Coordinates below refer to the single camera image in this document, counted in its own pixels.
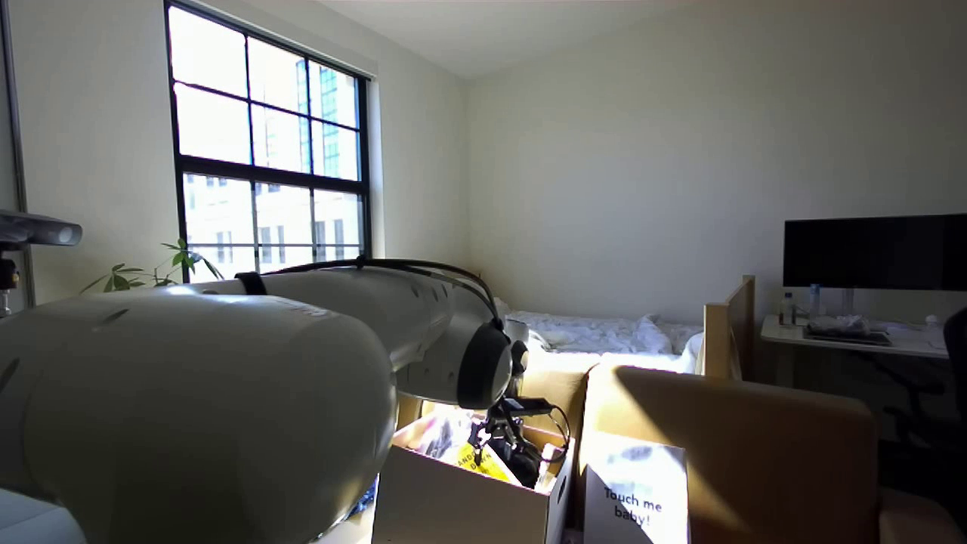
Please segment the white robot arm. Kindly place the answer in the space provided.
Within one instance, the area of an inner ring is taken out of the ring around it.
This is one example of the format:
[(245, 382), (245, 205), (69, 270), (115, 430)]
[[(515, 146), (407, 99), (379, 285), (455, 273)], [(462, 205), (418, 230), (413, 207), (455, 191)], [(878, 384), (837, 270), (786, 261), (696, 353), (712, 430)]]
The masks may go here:
[(310, 544), (379, 480), (401, 392), (490, 409), (517, 344), (423, 263), (98, 292), (0, 327), (2, 480), (86, 544)]

